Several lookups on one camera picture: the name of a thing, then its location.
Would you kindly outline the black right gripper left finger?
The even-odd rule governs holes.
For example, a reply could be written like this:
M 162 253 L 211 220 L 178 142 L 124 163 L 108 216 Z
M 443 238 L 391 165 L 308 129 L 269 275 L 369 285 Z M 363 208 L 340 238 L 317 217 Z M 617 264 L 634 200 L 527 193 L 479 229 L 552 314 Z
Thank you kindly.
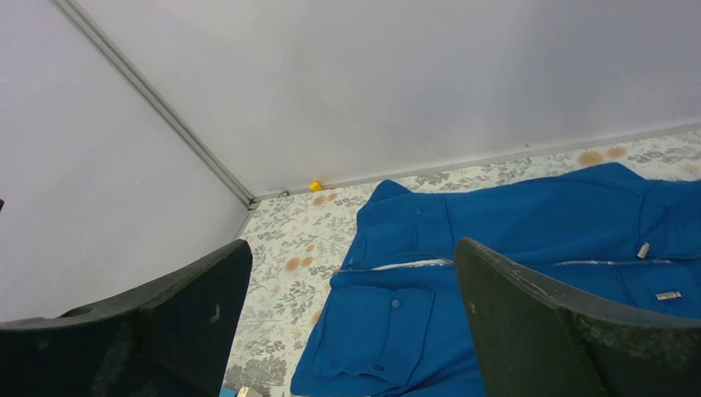
M 219 395 L 252 262 L 236 240 L 57 318 L 3 323 L 2 395 Z

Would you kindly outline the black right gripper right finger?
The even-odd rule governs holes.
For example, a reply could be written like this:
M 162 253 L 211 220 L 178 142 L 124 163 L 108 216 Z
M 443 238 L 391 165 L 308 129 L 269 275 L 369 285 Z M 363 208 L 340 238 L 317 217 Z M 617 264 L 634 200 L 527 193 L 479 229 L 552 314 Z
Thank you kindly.
M 488 395 L 699 395 L 699 320 L 598 297 L 469 238 L 454 265 Z

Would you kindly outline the blue zip-up jacket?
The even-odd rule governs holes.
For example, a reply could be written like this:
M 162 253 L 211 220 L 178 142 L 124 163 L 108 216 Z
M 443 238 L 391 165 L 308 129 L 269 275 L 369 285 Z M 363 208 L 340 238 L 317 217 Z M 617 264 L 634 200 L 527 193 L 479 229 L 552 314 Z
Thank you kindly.
M 700 315 L 700 184 L 608 163 L 469 193 L 380 183 L 291 380 L 303 396 L 482 396 L 453 267 L 471 238 L 591 294 Z

